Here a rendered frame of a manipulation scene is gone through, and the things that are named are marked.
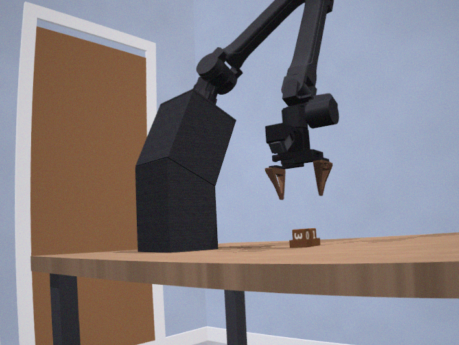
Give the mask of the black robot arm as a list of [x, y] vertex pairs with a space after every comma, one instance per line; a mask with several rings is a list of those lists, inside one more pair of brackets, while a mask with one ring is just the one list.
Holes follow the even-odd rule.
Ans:
[[274, 154], [310, 149], [308, 125], [319, 128], [338, 123], [337, 102], [330, 93], [316, 95], [315, 87], [325, 19], [334, 0], [275, 0], [231, 44], [217, 47], [196, 67], [200, 77], [193, 88], [216, 105], [218, 94], [235, 87], [247, 57], [303, 3], [294, 56], [281, 88], [287, 104], [281, 111], [283, 122], [265, 126], [266, 143]]

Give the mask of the brown wooden number cube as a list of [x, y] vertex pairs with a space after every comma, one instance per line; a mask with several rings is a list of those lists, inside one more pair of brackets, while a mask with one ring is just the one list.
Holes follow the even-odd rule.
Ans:
[[297, 229], [292, 230], [293, 240], [310, 239], [310, 229]]
[[306, 228], [310, 229], [310, 239], [316, 238], [316, 228]]

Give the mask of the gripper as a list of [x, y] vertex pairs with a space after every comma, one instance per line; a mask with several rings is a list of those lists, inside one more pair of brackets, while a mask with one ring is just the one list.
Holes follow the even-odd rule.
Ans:
[[285, 193], [285, 169], [304, 167], [304, 163], [310, 162], [313, 162], [314, 165], [318, 194], [319, 196], [323, 196], [325, 183], [333, 166], [333, 163], [329, 162], [329, 159], [324, 158], [323, 152], [309, 149], [276, 154], [272, 155], [272, 161], [281, 161], [282, 164], [282, 166], [273, 165], [265, 168], [265, 172], [273, 183], [280, 200], [284, 199]]

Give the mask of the brown wooden tray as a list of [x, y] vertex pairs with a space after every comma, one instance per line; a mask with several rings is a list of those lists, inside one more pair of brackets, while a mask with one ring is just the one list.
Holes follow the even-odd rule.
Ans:
[[320, 238], [303, 239], [303, 240], [289, 240], [290, 248], [306, 248], [320, 245]]

